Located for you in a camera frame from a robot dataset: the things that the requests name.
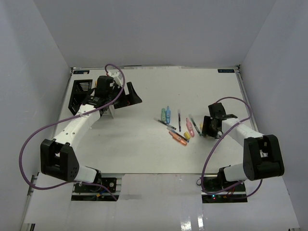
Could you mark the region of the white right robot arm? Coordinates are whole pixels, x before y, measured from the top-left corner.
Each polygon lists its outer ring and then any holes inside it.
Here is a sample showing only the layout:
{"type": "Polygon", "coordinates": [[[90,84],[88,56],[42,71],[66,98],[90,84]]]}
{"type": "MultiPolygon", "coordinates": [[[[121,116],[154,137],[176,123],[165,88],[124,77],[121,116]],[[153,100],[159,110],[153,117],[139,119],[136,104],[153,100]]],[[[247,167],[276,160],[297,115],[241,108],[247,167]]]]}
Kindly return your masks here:
{"type": "Polygon", "coordinates": [[[209,116],[204,117],[202,135],[217,138],[230,136],[243,147],[243,161],[218,171],[218,188],[230,191],[236,181],[255,181],[279,177],[284,174],[284,163],[278,138],[264,135],[244,125],[237,116],[227,114],[222,103],[208,106],[209,116]]]}

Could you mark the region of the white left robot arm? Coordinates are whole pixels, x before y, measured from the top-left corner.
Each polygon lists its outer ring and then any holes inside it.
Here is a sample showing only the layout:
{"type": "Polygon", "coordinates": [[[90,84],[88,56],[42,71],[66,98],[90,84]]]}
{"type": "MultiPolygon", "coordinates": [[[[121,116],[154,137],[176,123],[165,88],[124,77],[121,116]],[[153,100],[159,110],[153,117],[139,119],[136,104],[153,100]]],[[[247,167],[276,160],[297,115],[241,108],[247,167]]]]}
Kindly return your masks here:
{"type": "Polygon", "coordinates": [[[85,182],[91,192],[102,186],[99,171],[80,164],[75,151],[83,136],[103,114],[111,109],[142,103],[131,82],[126,84],[120,77],[99,76],[96,86],[92,80],[74,81],[68,109],[74,115],[68,125],[52,140],[45,139],[40,145],[41,172],[66,181],[85,182]]]}

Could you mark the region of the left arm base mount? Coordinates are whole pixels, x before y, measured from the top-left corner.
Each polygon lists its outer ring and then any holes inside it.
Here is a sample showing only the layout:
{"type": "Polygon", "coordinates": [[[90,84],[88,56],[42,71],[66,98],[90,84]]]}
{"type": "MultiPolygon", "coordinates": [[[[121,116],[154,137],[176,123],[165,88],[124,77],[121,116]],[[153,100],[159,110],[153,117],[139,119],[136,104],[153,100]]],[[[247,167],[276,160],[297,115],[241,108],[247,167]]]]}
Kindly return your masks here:
{"type": "Polygon", "coordinates": [[[72,201],[113,202],[119,199],[121,185],[116,177],[100,177],[97,183],[75,183],[72,201]]]}

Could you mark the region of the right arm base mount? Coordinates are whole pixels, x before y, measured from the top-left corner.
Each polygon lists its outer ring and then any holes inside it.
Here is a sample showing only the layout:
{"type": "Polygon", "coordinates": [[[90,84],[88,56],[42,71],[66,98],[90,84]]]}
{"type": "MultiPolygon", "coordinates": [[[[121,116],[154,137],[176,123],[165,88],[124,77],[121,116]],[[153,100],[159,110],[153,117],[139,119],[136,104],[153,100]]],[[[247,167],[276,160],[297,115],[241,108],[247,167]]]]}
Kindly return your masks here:
{"type": "Polygon", "coordinates": [[[241,183],[226,191],[218,194],[213,192],[230,187],[234,182],[220,184],[216,175],[208,175],[204,177],[204,188],[211,194],[201,192],[203,204],[225,204],[225,203],[247,203],[245,184],[241,183]]]}

